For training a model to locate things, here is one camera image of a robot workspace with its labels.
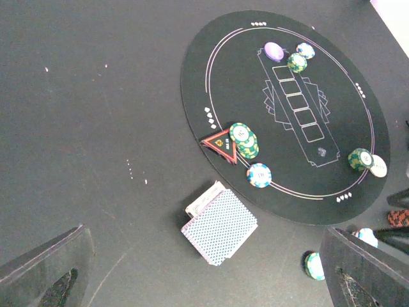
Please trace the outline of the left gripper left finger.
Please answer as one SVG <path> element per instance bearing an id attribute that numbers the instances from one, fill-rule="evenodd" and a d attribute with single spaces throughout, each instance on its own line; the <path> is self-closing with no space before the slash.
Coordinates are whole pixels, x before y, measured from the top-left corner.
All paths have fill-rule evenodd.
<path id="1" fill-rule="evenodd" d="M 95 249 L 74 227 L 1 266 L 1 306 L 81 306 Z"/>

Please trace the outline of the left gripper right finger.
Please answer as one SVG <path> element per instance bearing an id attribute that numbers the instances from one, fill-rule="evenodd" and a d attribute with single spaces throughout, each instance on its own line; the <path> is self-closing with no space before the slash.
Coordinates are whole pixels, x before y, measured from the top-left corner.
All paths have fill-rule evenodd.
<path id="1" fill-rule="evenodd" d="M 320 246 L 334 306 L 408 306 L 408 256 L 328 227 Z"/>

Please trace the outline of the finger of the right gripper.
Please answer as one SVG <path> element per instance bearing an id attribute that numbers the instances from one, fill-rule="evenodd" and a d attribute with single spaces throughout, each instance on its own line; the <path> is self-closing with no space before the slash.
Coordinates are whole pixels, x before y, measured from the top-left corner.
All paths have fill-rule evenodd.
<path id="1" fill-rule="evenodd" d="M 404 189 L 400 192 L 391 194 L 387 197 L 387 203 L 393 207 L 408 208 L 409 189 Z"/>
<path id="2" fill-rule="evenodd" d="M 374 236 L 389 246 L 408 253 L 408 227 L 375 230 Z"/>

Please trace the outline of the orange black chip stack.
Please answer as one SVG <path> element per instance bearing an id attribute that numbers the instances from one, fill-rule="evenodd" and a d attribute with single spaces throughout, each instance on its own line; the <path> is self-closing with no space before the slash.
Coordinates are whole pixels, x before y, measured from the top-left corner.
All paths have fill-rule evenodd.
<path id="1" fill-rule="evenodd" d="M 387 214 L 387 221 L 392 228 L 409 227 L 409 210 L 392 210 Z"/>

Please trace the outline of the blue white chip stack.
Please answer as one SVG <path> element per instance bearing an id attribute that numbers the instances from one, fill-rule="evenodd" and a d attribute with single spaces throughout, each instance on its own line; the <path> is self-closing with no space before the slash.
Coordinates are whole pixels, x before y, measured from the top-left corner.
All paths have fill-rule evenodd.
<path id="1" fill-rule="evenodd" d="M 374 236 L 374 231 L 370 228 L 361 228 L 351 234 L 375 248 L 378 247 L 378 239 Z"/>

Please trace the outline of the white dealer button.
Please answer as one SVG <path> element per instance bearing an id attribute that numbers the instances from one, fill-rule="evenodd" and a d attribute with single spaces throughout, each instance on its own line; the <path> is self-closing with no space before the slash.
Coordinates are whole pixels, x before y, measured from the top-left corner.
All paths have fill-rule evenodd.
<path id="1" fill-rule="evenodd" d="M 387 175 L 387 165 L 379 155 L 373 155 L 373 165 L 369 170 L 375 177 L 378 178 L 383 178 Z"/>

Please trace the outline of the green chip stack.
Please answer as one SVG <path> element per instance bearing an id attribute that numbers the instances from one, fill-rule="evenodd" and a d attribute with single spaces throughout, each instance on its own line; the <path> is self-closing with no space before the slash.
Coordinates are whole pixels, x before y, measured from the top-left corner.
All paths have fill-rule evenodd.
<path id="1" fill-rule="evenodd" d="M 318 252 L 309 253 L 304 260 L 304 270 L 306 274 L 317 281 L 325 279 L 320 254 Z"/>

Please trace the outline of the green chips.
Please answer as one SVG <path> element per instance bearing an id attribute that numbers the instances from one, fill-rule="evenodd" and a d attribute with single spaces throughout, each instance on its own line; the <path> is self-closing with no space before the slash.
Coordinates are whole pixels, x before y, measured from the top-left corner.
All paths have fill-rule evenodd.
<path id="1" fill-rule="evenodd" d="M 229 128 L 229 136 L 242 157 L 253 159 L 259 154 L 257 136 L 246 124 L 241 122 L 232 124 Z"/>
<path id="2" fill-rule="evenodd" d="M 300 73 L 307 68 L 307 60 L 298 52 L 292 53 L 287 59 L 288 68 L 294 73 Z"/>
<path id="3" fill-rule="evenodd" d="M 356 148 L 348 155 L 348 163 L 354 170 L 365 171 L 373 167 L 374 159 L 365 148 Z"/>

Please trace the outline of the blue chips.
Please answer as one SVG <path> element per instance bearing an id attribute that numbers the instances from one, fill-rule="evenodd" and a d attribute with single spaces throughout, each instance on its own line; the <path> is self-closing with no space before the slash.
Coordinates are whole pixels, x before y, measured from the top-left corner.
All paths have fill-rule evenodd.
<path id="1" fill-rule="evenodd" d="M 257 188 L 264 188 L 270 185 L 272 173 L 270 168 L 262 163 L 251 164 L 246 172 L 247 181 Z"/>
<path id="2" fill-rule="evenodd" d="M 300 43 L 296 46 L 296 51 L 301 54 L 305 59 L 312 59 L 315 57 L 314 48 L 308 43 Z"/>

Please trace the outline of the purple round blind button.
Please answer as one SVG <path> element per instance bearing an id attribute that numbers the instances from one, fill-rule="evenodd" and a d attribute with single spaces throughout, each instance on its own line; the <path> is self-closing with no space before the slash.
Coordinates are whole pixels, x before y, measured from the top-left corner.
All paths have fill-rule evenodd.
<path id="1" fill-rule="evenodd" d="M 275 62 L 280 62 L 284 58 L 284 50 L 277 43 L 267 42 L 263 49 L 266 57 Z"/>

